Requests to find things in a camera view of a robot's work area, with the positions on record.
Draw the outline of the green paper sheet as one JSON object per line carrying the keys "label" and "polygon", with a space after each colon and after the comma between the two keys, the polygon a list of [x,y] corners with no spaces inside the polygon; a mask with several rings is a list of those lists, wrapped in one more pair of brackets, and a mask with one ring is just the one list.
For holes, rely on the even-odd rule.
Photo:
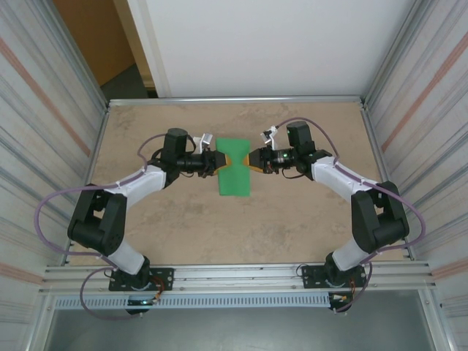
{"label": "green paper sheet", "polygon": [[250,152],[250,142],[245,139],[217,138],[216,149],[228,158],[227,165],[218,172],[219,194],[249,197],[250,169],[244,164],[244,158]]}

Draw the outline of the orange wooden door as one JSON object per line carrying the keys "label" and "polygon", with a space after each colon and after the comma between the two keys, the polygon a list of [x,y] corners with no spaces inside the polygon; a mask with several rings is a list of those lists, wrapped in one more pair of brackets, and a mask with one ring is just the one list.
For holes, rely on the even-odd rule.
{"label": "orange wooden door", "polygon": [[99,85],[135,63],[113,0],[52,0]]}

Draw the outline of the grey metal shelf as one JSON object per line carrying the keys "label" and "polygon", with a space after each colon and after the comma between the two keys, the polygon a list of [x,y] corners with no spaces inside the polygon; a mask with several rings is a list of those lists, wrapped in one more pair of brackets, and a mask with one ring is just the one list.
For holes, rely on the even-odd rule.
{"label": "grey metal shelf", "polygon": [[187,309],[106,322],[57,312],[45,351],[435,351],[423,321],[361,311]]}

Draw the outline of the aluminium table frame bar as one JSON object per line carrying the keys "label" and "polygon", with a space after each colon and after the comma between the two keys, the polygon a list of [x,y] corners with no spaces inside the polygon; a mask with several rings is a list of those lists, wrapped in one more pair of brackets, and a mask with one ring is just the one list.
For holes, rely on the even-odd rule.
{"label": "aluminium table frame bar", "polygon": [[277,96],[277,97],[183,97],[151,99],[111,99],[109,107],[144,105],[218,105],[254,103],[319,103],[355,102],[361,103],[358,95],[314,95],[314,96]]}
{"label": "aluminium table frame bar", "polygon": [[377,135],[375,128],[372,124],[369,109],[366,104],[361,106],[361,116],[363,119],[364,126],[366,128],[366,133],[371,144],[372,153],[374,155],[375,162],[377,163],[377,169],[382,181],[391,181],[391,176],[388,171],[387,162],[385,161],[383,151],[380,147],[380,144],[377,140]]}
{"label": "aluminium table frame bar", "polygon": [[[104,117],[102,119],[102,123],[99,128],[99,133],[97,135],[97,141],[95,142],[94,150],[91,155],[91,161],[88,167],[88,171],[85,177],[85,183],[84,185],[89,185],[92,180],[92,176],[94,174],[94,169],[95,165],[97,162],[97,158],[99,156],[99,150],[102,145],[102,139],[104,137],[105,133],[105,128],[107,126],[107,121],[110,115],[110,106],[109,104],[106,104],[106,111],[104,114]],[[69,265],[70,262],[78,262],[80,263],[82,261],[83,257],[91,257],[92,260],[99,260],[100,254],[96,253],[95,251],[92,251],[87,248],[83,248],[79,244],[75,243],[71,239],[68,240],[67,242],[67,247],[66,247],[66,253],[63,254],[62,261],[60,263],[60,266],[64,265]]]}

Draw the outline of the long aluminium mounting rail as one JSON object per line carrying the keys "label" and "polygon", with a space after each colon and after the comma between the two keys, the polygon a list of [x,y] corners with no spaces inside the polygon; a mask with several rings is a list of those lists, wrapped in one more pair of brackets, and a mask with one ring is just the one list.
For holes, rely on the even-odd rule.
{"label": "long aluminium mounting rail", "polygon": [[[71,295],[96,266],[52,267],[45,271],[41,294]],[[303,289],[297,263],[265,265],[175,265],[171,293],[272,293]],[[424,261],[376,261],[369,290],[434,289],[436,282]]]}

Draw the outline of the white door frame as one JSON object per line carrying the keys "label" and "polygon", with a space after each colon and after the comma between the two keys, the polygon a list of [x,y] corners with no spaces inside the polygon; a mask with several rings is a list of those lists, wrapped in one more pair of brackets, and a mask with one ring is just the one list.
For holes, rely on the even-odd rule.
{"label": "white door frame", "polygon": [[143,47],[151,78],[159,98],[172,98],[169,80],[162,60],[156,30],[149,11],[149,0],[127,0],[137,35]]}

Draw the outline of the aluminium upright post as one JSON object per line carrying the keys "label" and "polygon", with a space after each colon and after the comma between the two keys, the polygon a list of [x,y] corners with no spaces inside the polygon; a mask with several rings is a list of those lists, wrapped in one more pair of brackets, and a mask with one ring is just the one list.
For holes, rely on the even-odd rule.
{"label": "aluminium upright post", "polygon": [[65,61],[71,65],[73,72],[83,85],[91,101],[100,110],[107,110],[108,102],[97,80],[91,72],[78,45],[72,37],[65,22],[52,0],[37,0],[40,15],[45,20],[45,25],[51,31],[53,38],[58,41],[58,46],[63,50]]}
{"label": "aluminium upright post", "polygon": [[427,9],[434,0],[414,0],[400,29],[392,41],[380,68],[377,70],[366,93],[361,97],[361,104],[364,110],[368,110],[380,94],[383,86],[390,77],[402,53],[406,50],[412,40],[414,33],[418,29]]}

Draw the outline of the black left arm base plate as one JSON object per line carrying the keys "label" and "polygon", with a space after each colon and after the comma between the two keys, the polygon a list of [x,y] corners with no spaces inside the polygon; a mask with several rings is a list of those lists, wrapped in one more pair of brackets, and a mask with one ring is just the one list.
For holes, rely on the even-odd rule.
{"label": "black left arm base plate", "polygon": [[171,291],[175,270],[173,268],[142,267],[136,275],[117,270],[112,272],[108,289],[111,292]]}

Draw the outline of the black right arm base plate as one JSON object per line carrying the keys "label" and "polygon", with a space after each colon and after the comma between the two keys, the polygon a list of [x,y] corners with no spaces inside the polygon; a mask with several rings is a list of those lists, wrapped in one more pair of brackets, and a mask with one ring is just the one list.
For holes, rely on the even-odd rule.
{"label": "black right arm base plate", "polygon": [[301,275],[305,289],[318,288],[351,288],[354,283],[356,287],[363,287],[367,275],[363,267],[358,266],[348,271],[329,269],[325,265],[303,265]]}

